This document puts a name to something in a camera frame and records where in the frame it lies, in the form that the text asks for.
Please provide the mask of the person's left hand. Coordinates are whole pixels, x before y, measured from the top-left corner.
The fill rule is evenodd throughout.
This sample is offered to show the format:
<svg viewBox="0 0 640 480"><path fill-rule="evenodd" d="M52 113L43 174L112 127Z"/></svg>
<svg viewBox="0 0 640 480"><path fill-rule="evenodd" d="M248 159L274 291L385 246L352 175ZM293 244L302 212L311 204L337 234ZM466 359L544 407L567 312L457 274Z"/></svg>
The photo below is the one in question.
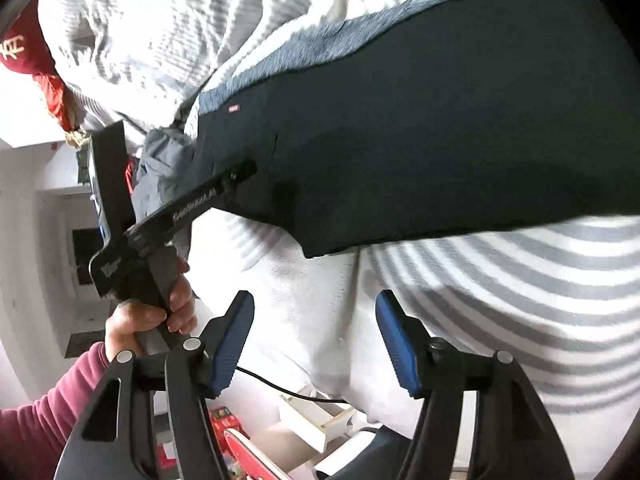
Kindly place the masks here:
<svg viewBox="0 0 640 480"><path fill-rule="evenodd" d="M187 335L198 325L195 297L184 274L190 270L186 259L178 258L179 276L169 295L169 312L160 307L127 300L119 304L105 323L104 352L108 362L125 350L143 356L137 333L155 330L163 323L172 334Z"/></svg>

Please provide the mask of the maroon left sleeve forearm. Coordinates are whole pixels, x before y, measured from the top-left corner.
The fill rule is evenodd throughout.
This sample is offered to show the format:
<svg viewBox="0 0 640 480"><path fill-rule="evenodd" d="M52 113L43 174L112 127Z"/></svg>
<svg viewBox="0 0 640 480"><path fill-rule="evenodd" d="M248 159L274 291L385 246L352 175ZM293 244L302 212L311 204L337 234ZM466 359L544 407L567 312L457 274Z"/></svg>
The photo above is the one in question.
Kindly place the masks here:
<svg viewBox="0 0 640 480"><path fill-rule="evenodd" d="M54 477L66 441L107 367L104 344L94 344L41 399L1 411L3 479Z"/></svg>

